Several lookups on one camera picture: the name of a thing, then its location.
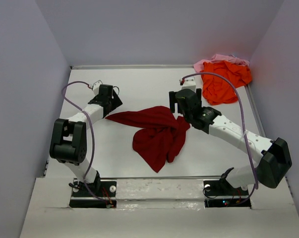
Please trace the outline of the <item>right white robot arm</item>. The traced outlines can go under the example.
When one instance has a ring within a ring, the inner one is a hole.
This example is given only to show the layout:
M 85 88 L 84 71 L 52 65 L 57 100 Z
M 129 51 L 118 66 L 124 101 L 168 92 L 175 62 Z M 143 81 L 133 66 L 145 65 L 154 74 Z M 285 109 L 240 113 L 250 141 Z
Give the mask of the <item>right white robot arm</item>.
M 292 166 L 287 142 L 272 140 L 245 130 L 202 101 L 190 89 L 169 93 L 171 112 L 178 111 L 194 128 L 220 138 L 251 157 L 251 163 L 241 168 L 229 168 L 221 176 L 219 189 L 231 194 L 236 188 L 260 183 L 276 188 Z

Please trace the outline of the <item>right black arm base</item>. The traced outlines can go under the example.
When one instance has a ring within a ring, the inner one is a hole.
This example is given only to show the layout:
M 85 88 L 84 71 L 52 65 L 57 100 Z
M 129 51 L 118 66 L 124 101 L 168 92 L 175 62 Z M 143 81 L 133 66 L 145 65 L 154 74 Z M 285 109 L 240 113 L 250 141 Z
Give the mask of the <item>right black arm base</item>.
M 248 207 L 251 201 L 248 190 L 241 187 L 234 188 L 227 181 L 228 174 L 234 168 L 225 171 L 218 180 L 205 180 L 203 182 L 204 205 L 206 208 Z

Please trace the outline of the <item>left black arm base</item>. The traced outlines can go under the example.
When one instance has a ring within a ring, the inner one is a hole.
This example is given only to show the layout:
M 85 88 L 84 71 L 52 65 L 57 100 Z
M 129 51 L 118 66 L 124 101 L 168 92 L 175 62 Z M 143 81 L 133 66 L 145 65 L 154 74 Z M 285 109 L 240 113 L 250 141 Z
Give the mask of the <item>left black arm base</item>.
M 71 208 L 111 209 L 117 207 L 116 180 L 101 179 L 97 173 L 93 183 L 85 185 L 84 182 L 75 178 L 68 185 L 71 188 L 69 201 Z

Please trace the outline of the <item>orange t shirt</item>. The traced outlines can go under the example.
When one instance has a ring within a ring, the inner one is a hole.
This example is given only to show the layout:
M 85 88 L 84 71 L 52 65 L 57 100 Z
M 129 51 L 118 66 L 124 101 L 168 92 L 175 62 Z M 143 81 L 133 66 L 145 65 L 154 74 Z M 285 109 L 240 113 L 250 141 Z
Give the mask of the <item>orange t shirt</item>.
M 235 88 L 246 86 L 252 81 L 248 66 L 237 65 L 228 61 L 205 62 L 201 72 L 204 73 L 201 76 L 203 82 L 202 96 L 212 106 L 235 103 L 238 101 L 238 97 L 229 83 L 217 76 L 208 75 L 209 72 L 226 78 Z

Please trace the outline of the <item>aluminium table edge rail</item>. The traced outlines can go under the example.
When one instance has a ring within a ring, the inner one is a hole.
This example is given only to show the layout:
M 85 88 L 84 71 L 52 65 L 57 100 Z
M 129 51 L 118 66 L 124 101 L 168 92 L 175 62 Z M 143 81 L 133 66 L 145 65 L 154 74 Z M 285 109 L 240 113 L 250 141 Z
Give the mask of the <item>aluminium table edge rail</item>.
M 72 70 L 193 68 L 190 64 L 73 65 Z

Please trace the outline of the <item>dark red t shirt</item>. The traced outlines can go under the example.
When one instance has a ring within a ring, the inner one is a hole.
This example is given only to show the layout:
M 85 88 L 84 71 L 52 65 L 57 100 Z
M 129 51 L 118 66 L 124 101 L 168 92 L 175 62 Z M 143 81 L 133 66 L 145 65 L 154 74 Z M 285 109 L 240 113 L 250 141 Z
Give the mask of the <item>dark red t shirt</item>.
M 172 163 L 175 160 L 185 144 L 186 132 L 190 129 L 184 117 L 175 118 L 165 106 L 120 112 L 106 119 L 140 128 L 133 136 L 132 148 L 156 173 L 166 162 Z

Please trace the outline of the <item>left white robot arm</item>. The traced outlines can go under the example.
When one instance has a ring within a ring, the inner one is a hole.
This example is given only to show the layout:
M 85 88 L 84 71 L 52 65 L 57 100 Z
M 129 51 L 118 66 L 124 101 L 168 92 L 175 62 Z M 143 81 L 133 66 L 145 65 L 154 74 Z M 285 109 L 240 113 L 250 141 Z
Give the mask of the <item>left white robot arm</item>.
M 87 160 L 87 130 L 122 105 L 114 86 L 96 82 L 91 86 L 94 97 L 87 106 L 67 119 L 57 119 L 51 138 L 50 157 L 66 165 L 83 183 L 90 196 L 100 191 L 99 173 Z

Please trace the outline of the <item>pink t shirt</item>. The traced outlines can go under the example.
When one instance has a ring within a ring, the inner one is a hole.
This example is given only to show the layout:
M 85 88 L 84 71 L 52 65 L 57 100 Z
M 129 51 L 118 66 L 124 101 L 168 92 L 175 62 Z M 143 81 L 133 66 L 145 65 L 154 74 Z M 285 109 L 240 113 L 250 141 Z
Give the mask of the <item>pink t shirt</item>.
M 217 74 L 249 73 L 249 61 L 234 56 L 215 54 L 211 59 L 202 59 L 193 65 L 195 72 L 212 72 Z

